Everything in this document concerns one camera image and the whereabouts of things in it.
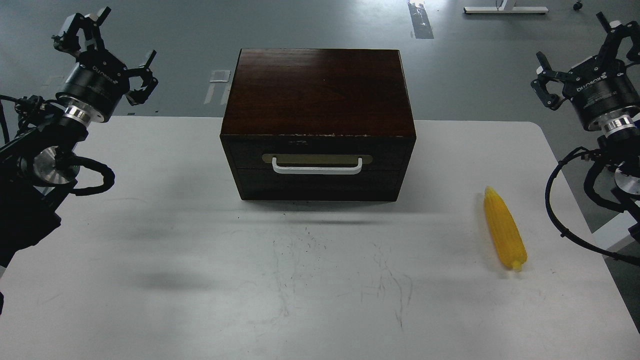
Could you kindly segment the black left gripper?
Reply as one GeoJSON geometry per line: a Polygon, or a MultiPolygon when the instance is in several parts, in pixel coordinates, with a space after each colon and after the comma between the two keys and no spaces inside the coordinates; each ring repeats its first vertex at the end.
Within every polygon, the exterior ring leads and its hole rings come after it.
{"type": "Polygon", "coordinates": [[[127,68],[124,62],[106,50],[100,27],[111,11],[106,6],[97,13],[71,14],[60,32],[51,37],[55,50],[76,59],[55,99],[64,104],[76,100],[89,105],[100,114],[99,123],[110,120],[124,94],[131,106],[142,105],[159,84],[151,70],[157,55],[155,49],[148,53],[143,64],[135,68],[127,68]],[[129,79],[133,78],[141,80],[139,88],[130,88],[129,79]]]}

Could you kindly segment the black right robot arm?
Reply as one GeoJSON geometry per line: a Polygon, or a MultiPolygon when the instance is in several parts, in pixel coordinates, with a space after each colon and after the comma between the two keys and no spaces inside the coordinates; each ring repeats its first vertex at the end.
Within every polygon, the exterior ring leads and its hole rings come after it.
{"type": "Polygon", "coordinates": [[[585,194],[599,207],[629,213],[639,220],[639,92],[627,70],[639,64],[639,24],[609,21],[596,15],[606,33],[597,54],[568,71],[551,68],[538,52],[537,77],[531,87],[542,105],[553,111],[569,101],[584,130],[602,132],[593,166],[583,183],[585,194]]]}

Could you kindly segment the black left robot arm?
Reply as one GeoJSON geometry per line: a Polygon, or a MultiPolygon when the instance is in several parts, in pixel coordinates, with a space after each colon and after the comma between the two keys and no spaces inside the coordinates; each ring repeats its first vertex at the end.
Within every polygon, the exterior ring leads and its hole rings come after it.
{"type": "Polygon", "coordinates": [[[61,226],[57,209],[67,196],[93,196],[114,186],[115,173],[107,164],[78,156],[74,148],[87,139],[91,123],[110,120],[122,99],[144,104],[158,86],[150,68],[155,50],[143,64],[130,67],[106,48],[101,26],[110,12],[106,6],[96,14],[71,14],[52,37],[55,50],[75,60],[53,99],[1,96],[13,103],[18,119],[10,138],[1,117],[2,272],[18,251],[36,246],[61,226]]]}

